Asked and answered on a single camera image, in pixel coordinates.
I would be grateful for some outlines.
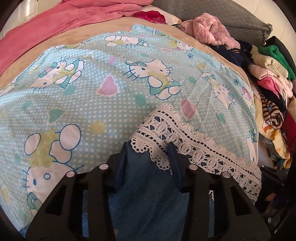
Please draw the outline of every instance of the white lace trim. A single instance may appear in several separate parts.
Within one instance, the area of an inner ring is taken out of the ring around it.
[[[174,142],[178,152],[189,155],[190,162],[205,171],[221,174],[229,172],[248,197],[255,202],[261,189],[261,171],[254,161],[247,163],[237,158],[223,146],[205,134],[194,131],[188,123],[182,123],[178,112],[169,104],[156,108],[145,118],[131,137],[133,150],[138,153],[149,151],[150,158],[159,169],[170,170],[167,144]]]

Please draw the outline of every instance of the pink heart print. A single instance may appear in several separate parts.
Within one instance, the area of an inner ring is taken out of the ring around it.
[[[118,85],[112,75],[108,75],[104,82],[101,84],[100,88],[97,90],[97,95],[112,96],[118,93]]]
[[[171,50],[169,50],[169,49],[165,49],[165,48],[163,48],[163,49],[161,49],[163,52],[171,52]]]
[[[111,56],[108,58],[108,64],[114,65],[116,62],[117,57],[116,56]]]
[[[182,114],[187,120],[191,119],[196,114],[196,105],[190,100],[183,99],[180,105]]]

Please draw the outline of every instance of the navy clothing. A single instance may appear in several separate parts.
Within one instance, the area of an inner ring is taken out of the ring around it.
[[[212,48],[215,52],[223,56],[229,62],[243,68],[247,68],[250,63],[253,63],[250,51],[252,50],[252,45],[243,40],[237,40],[241,45],[241,49],[230,49],[227,50],[225,45],[214,46],[211,44],[206,44]]]

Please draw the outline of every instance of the hello kitty bedsheet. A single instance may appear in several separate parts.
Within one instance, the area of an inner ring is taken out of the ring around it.
[[[105,162],[163,103],[257,162],[252,97],[212,55],[139,24],[51,47],[0,92],[0,205],[20,230],[67,171]]]

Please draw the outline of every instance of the gray pillow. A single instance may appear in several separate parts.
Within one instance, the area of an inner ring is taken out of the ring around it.
[[[232,0],[154,0],[152,5],[174,14],[182,21],[207,12],[225,25],[231,37],[255,46],[264,45],[272,31],[271,24],[265,24]]]

